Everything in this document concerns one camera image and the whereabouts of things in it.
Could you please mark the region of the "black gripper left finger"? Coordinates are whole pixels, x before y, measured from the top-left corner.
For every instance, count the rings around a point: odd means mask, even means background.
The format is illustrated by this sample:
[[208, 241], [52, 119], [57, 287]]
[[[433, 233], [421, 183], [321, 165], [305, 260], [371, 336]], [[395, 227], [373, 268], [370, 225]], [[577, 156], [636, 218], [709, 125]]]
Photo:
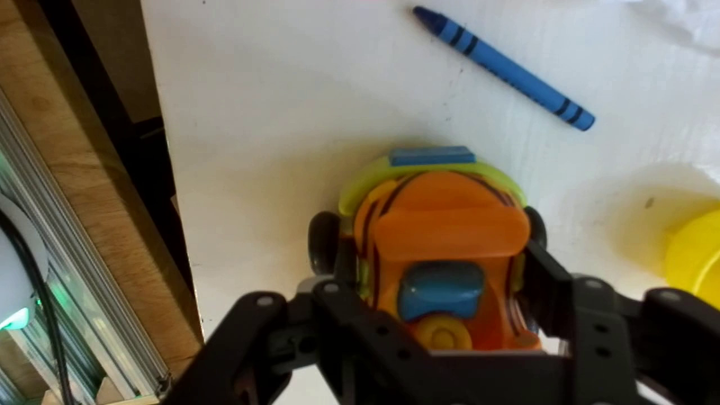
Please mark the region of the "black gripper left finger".
[[310, 276], [292, 299], [239, 297], [161, 405], [274, 405], [303, 367], [340, 405], [421, 405], [419, 360], [401, 323], [344, 279]]

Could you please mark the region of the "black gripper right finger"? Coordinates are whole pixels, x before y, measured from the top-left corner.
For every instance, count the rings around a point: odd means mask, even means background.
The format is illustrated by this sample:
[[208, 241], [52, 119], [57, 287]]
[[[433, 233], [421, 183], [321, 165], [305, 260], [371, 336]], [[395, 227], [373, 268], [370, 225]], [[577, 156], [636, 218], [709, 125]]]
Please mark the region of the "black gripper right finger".
[[520, 301], [543, 332], [570, 345], [571, 405], [644, 405], [645, 382], [680, 405], [720, 405], [720, 311], [678, 287], [641, 301], [599, 276], [570, 275], [524, 247]]

